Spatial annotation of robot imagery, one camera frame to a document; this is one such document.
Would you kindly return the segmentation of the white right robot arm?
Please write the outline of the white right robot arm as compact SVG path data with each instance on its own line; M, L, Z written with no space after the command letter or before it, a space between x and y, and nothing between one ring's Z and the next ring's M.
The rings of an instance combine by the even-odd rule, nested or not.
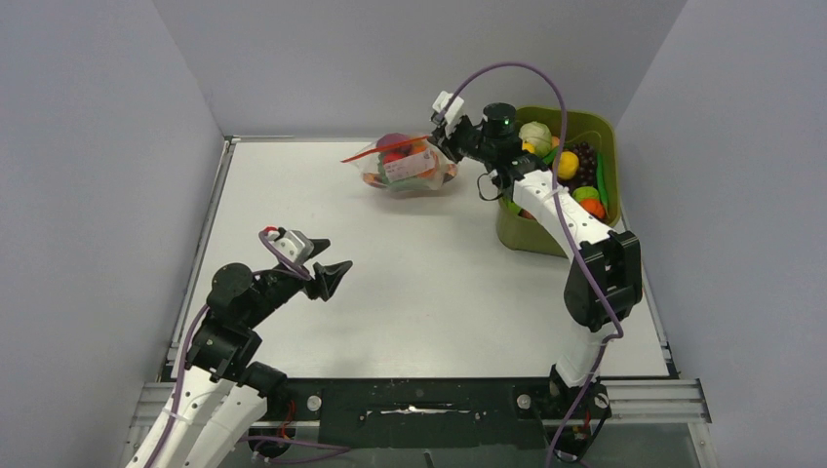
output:
M601 352L609 339L622 337L622 321L642 299L639 239L588 213L549 166L525 149L512 105L486 106L478 124L451 94L441 94L432 109L430 141L455 162L481 163L500 193L527 210L570 262L563 292L570 329L550 372L556 383L548 401L556 413L574 415L587 403L584 385L595 379Z

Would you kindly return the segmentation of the purple sweet potato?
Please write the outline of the purple sweet potato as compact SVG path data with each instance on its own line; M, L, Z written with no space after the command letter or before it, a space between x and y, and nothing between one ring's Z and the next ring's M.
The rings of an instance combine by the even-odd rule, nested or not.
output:
M391 133L382 136L375 144L375 148L380 153L399 153L408 155L414 144L414 139L410 135L401 133Z

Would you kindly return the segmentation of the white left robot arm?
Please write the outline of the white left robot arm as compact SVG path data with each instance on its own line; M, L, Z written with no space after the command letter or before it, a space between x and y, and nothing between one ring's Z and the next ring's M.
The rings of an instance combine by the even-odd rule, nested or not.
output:
M297 404L287 375L256 361L262 343L256 329L297 295L330 300L353 263L308 266L331 243L298 230L269 226L258 238L274 265L254 271L232 262L214 274L180 344L171 396L128 466L216 467L269 411L282 426L259 440L270 446L292 442L286 427Z

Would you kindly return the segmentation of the green white lettuce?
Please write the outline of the green white lettuce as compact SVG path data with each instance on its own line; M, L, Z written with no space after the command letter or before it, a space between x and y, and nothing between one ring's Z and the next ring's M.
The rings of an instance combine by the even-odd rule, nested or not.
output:
M414 175L394 181L380 179L379 184L383 189L392 192L435 191L454 178L455 174L451 172L434 173L426 176Z

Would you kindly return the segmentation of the clear orange zip top bag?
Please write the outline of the clear orange zip top bag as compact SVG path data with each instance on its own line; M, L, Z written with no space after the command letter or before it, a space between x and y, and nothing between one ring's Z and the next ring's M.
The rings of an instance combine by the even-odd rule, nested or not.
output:
M380 179L398 180L410 176L426 176L434 173L458 173L457 163L449 161L436 147L429 143L426 135L410 135L413 138L412 150L408 155L399 153L380 153L372 141L352 156L340 161L358 169L361 180L368 186L385 190L379 184Z

